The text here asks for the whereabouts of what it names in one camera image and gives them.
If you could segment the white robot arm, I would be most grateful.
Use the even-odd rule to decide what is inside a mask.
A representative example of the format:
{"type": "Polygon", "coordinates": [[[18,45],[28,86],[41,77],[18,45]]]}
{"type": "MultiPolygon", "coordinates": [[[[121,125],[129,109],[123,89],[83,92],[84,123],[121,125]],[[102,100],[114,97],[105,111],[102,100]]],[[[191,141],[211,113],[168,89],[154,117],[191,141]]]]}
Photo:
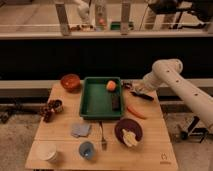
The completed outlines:
{"type": "Polygon", "coordinates": [[[213,97],[184,79],[180,75],[182,70],[183,63],[179,59],[157,60],[134,89],[148,93],[157,90],[163,83],[167,84],[213,133],[213,97]]]}

